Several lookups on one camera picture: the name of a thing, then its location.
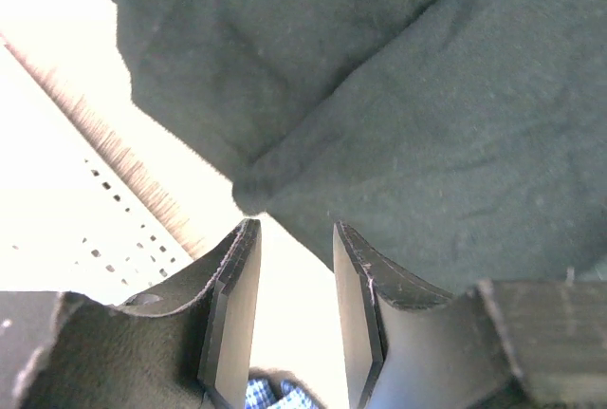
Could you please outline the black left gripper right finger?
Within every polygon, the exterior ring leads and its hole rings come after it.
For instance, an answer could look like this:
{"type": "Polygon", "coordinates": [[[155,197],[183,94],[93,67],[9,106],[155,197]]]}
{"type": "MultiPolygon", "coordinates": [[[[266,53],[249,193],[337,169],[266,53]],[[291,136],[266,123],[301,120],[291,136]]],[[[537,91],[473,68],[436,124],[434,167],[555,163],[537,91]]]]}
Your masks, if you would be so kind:
{"type": "Polygon", "coordinates": [[[606,286],[484,280],[452,295],[333,235],[353,408],[602,408],[606,286]]]}

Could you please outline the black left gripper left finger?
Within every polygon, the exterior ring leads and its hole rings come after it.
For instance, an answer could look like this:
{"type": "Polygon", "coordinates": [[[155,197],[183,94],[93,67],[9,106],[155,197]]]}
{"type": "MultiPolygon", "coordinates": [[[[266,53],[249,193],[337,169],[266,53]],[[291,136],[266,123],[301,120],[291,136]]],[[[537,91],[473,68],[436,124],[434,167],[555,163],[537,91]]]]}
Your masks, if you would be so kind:
{"type": "Polygon", "coordinates": [[[120,306],[3,292],[2,406],[243,407],[260,264],[261,225],[247,219],[120,306]]]}

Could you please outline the black t shirt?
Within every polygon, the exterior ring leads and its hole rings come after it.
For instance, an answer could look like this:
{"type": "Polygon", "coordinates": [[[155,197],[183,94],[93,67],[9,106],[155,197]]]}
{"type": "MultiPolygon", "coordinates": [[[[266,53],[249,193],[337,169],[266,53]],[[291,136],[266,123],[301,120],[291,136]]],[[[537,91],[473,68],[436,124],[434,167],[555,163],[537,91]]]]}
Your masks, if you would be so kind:
{"type": "Polygon", "coordinates": [[[111,0],[132,100],[325,264],[606,276],[606,0],[111,0]]]}

